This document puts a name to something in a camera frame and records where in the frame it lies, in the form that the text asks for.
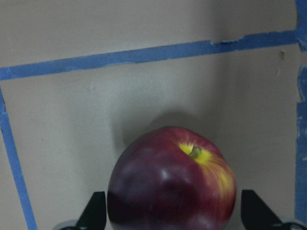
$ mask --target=apple skin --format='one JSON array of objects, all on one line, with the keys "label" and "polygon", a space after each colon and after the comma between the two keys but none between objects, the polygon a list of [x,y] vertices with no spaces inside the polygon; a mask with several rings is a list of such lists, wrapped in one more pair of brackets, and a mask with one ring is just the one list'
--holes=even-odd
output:
[{"label": "apple skin", "polygon": [[[193,146],[201,155],[192,158]],[[218,148],[181,127],[134,141],[111,174],[107,209],[115,230],[221,230],[235,205],[235,176]]]}]

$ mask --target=blue tape strip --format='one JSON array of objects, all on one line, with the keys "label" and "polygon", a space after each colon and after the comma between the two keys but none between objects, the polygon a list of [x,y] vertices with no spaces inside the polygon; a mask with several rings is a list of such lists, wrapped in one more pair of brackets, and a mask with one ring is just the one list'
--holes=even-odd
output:
[{"label": "blue tape strip", "polygon": [[5,111],[2,93],[0,94],[0,129],[2,131],[3,141],[9,158],[12,174],[17,188],[18,196],[24,212],[25,222],[29,230],[37,230],[34,214],[32,211],[29,195],[24,182],[24,176],[18,159],[10,121]]},{"label": "blue tape strip", "polygon": [[126,63],[143,63],[290,45],[297,42],[295,31],[253,34],[244,36],[235,41],[223,41],[215,44],[211,41],[201,41],[5,67],[0,69],[0,80],[54,74],[73,70],[95,69]]},{"label": "blue tape strip", "polygon": [[307,67],[298,75],[302,102],[297,104],[297,147],[295,179],[295,218],[307,223]]},{"label": "blue tape strip", "polygon": [[296,0],[298,25],[295,36],[303,52],[307,52],[307,0]]}]

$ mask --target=torn tape edge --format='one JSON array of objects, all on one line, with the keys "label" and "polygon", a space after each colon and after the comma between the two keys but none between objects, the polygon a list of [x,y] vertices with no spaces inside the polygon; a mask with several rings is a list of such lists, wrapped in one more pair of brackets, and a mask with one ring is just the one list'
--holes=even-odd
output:
[{"label": "torn tape edge", "polygon": [[301,102],[304,102],[307,98],[307,66],[301,67],[297,78],[297,84],[301,97]]},{"label": "torn tape edge", "polygon": [[0,115],[5,113],[5,111],[6,111],[5,102],[4,102],[1,87],[0,87]]},{"label": "torn tape edge", "polygon": [[83,57],[0,68],[0,81],[76,70],[96,69],[128,63],[144,63],[256,48],[297,44],[295,30],[246,35],[238,40],[198,41],[168,46],[119,51]]}]

